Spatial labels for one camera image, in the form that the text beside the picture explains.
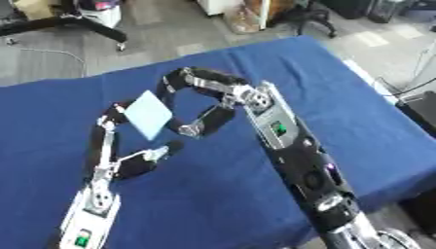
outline cable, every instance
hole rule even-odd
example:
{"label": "cable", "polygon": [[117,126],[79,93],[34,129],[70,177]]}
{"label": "cable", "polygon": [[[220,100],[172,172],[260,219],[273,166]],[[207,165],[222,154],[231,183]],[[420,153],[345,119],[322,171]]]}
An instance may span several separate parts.
{"label": "cable", "polygon": [[87,76],[87,64],[78,56],[70,53],[70,52],[66,52],[66,51],[52,51],[52,50],[38,50],[38,49],[27,49],[27,48],[17,48],[18,50],[21,51],[32,51],[32,52],[39,52],[39,53],[62,53],[62,54],[66,54],[69,55],[73,58],[75,58],[77,61],[79,61],[82,64],[82,78]]}
{"label": "cable", "polygon": [[418,85],[418,86],[416,86],[416,87],[414,87],[414,88],[406,89],[406,90],[404,90],[404,91],[401,91],[401,92],[398,92],[398,93],[395,93],[395,94],[391,94],[391,95],[383,95],[383,96],[384,96],[384,97],[397,97],[397,96],[401,96],[401,95],[403,95],[404,93],[411,92],[412,90],[416,90],[416,89],[420,89],[420,88],[422,88],[422,87],[425,87],[425,86],[427,86],[427,85],[433,83],[434,81],[436,81],[436,77],[433,78],[433,79],[431,79],[431,80],[429,80],[429,81],[427,81],[427,82],[425,82],[425,83],[423,83],[423,84],[420,84],[420,85]]}
{"label": "cable", "polygon": [[[412,81],[413,81],[412,79],[414,79],[414,78],[417,76],[417,71],[418,71],[419,65],[420,65],[420,63],[421,63],[421,61],[422,61],[423,56],[424,56],[426,53],[429,53],[431,50],[433,50],[434,46],[436,46],[436,42],[433,43],[432,45],[430,45],[429,48],[427,48],[427,49],[425,49],[425,50],[423,50],[423,51],[420,52],[420,54],[419,54],[419,58],[418,58],[418,61],[417,61],[417,64],[416,64],[416,66],[415,66],[414,72],[413,72],[412,77],[411,77],[411,81],[410,81],[408,84],[406,84],[406,85],[403,87],[403,89],[406,89],[406,88],[407,88],[407,87],[412,83]],[[435,78],[435,79],[432,79],[432,80],[430,80],[430,81],[428,81],[428,82],[426,82],[426,83],[424,83],[424,84],[422,84],[422,85],[418,85],[418,86],[416,86],[416,87],[414,87],[414,88],[406,89],[406,90],[401,90],[401,89],[397,88],[396,86],[394,86],[393,84],[390,84],[390,83],[389,83],[389,82],[388,82],[384,77],[377,77],[377,78],[374,80],[374,82],[371,84],[371,87],[372,87],[372,88],[375,86],[375,84],[376,84],[376,82],[377,82],[378,80],[382,80],[384,84],[386,84],[386,85],[388,85],[389,87],[391,87],[392,89],[395,89],[396,91],[398,91],[397,93],[394,93],[394,94],[391,94],[391,95],[383,95],[383,96],[386,96],[386,97],[390,97],[390,96],[401,96],[402,94],[407,93],[407,92],[410,92],[410,91],[412,91],[412,90],[420,89],[420,88],[422,88],[422,87],[424,87],[424,86],[426,86],[426,85],[431,84],[432,82],[434,82],[434,81],[436,80],[436,78]]]}
{"label": "cable", "polygon": [[382,76],[378,76],[376,79],[374,79],[374,82],[371,83],[371,88],[374,88],[376,86],[376,82],[378,82],[379,80],[382,80],[384,84],[388,85],[389,87],[395,89],[396,91],[401,91],[399,88],[397,88],[396,86],[394,86],[393,84],[389,83],[384,77]]}

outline blue tablecloth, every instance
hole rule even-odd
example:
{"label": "blue tablecloth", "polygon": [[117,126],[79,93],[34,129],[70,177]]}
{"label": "blue tablecloth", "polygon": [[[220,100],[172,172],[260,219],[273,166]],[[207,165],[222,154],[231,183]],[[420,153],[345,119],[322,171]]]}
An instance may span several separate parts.
{"label": "blue tablecloth", "polygon": [[[0,89],[0,247],[42,248],[81,184],[91,125],[114,101],[154,89],[181,66],[277,84],[333,156],[365,210],[434,187],[436,143],[307,37],[182,57],[75,80]],[[183,91],[192,119],[211,99]],[[243,112],[155,172],[118,183],[123,205],[108,239],[117,248],[273,248],[298,244],[310,225],[281,184]],[[123,152],[148,143],[121,129]]]}

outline robotic arm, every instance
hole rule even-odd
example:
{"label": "robotic arm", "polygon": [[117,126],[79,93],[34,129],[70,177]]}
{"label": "robotic arm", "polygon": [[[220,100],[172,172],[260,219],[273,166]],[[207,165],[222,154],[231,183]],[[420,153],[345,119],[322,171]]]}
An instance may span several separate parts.
{"label": "robotic arm", "polygon": [[143,150],[117,158],[117,125],[127,123],[125,109],[132,103],[116,103],[101,116],[91,132],[84,187],[71,204],[49,248],[100,249],[121,207],[120,195],[110,190],[113,180],[129,179],[154,170],[160,160],[178,152],[172,141],[156,150]]}
{"label": "robotic arm", "polygon": [[173,118],[168,127],[179,134],[201,138],[231,120],[235,107],[242,106],[275,170],[327,248],[419,248],[401,231],[375,230],[359,209],[356,196],[336,164],[274,84],[263,82],[253,88],[235,76],[182,68],[163,77],[157,96],[173,109],[174,95],[183,88],[215,97],[218,103],[191,124]]}

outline chair wheel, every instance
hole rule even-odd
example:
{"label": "chair wheel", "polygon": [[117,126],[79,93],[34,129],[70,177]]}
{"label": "chair wheel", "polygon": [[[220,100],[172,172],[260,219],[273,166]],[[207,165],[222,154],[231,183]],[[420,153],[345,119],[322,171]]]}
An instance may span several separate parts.
{"label": "chair wheel", "polygon": [[119,43],[117,44],[117,51],[123,52],[126,49],[126,43]]}
{"label": "chair wheel", "polygon": [[18,43],[18,41],[14,38],[10,38],[10,37],[6,38],[6,45],[8,45],[8,46],[13,46],[17,43]]}
{"label": "chair wheel", "polygon": [[331,32],[330,34],[329,34],[329,37],[331,38],[331,39],[333,39],[333,38],[335,38],[335,37],[337,37],[338,36],[338,33],[336,33],[336,32]]}

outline green indicator light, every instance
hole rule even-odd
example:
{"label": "green indicator light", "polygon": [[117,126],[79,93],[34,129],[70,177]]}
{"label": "green indicator light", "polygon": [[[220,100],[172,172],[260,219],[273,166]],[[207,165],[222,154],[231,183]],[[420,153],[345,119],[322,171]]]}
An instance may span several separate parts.
{"label": "green indicator light", "polygon": [[88,243],[90,242],[91,233],[88,231],[81,230],[79,235],[74,242],[74,245],[80,246],[82,248],[86,248]]}
{"label": "green indicator light", "polygon": [[280,121],[276,121],[271,124],[271,128],[274,131],[276,136],[281,136],[286,133],[286,126],[283,125]]}

